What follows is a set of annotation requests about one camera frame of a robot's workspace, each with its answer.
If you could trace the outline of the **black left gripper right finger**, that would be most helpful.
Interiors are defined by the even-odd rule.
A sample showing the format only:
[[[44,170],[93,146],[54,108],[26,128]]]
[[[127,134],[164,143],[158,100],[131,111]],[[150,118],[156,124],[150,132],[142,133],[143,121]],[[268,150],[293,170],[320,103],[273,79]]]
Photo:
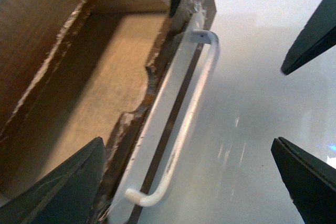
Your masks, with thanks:
[[[283,137],[271,153],[304,223],[335,223],[335,168]]]

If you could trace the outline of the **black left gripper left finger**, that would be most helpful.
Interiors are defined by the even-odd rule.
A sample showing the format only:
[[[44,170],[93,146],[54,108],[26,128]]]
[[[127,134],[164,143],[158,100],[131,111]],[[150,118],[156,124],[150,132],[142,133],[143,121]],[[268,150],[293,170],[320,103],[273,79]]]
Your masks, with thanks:
[[[86,223],[106,149],[96,137],[31,188],[1,206],[1,223]]]

